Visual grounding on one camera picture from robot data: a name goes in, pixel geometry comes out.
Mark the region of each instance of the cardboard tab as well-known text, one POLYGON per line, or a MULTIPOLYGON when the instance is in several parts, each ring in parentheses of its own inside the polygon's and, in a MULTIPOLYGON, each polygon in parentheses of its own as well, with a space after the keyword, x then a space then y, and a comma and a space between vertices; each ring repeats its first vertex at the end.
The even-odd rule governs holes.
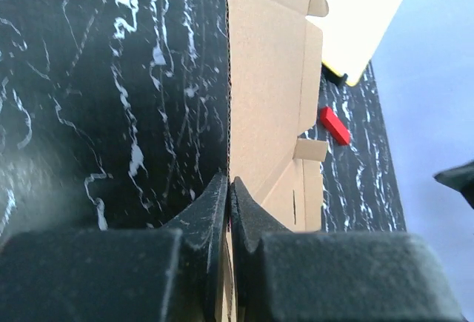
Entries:
POLYGON ((298 138, 293 158, 323 162, 326 159, 327 142, 298 138))
POLYGON ((326 0, 310 0, 308 16, 325 17, 329 13, 329 5, 326 0))

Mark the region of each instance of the red wooden block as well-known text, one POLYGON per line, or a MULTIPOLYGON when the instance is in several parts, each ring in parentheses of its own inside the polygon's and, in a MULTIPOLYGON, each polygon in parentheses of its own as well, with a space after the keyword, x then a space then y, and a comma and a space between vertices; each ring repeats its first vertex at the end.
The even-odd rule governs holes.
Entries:
POLYGON ((319 119, 341 146, 349 144, 349 131, 330 107, 325 107, 319 112, 319 119))

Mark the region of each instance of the cardboard box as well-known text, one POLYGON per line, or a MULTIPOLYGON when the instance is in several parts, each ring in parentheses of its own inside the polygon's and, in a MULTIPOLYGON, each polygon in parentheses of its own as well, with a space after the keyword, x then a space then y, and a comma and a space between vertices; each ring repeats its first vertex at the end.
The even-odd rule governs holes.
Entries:
POLYGON ((316 122, 326 0, 228 0, 230 178, 295 231, 321 227, 327 144, 298 139, 316 122))

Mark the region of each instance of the table surface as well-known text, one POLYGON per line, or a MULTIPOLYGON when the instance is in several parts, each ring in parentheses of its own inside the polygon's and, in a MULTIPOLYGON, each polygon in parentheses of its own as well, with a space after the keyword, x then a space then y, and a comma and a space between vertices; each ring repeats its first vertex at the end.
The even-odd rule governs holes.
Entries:
POLYGON ((351 141, 339 146, 319 121, 304 134, 329 142, 321 165, 322 229, 406 230, 372 65, 356 87, 337 87, 323 75, 318 107, 326 106, 346 125, 351 141))

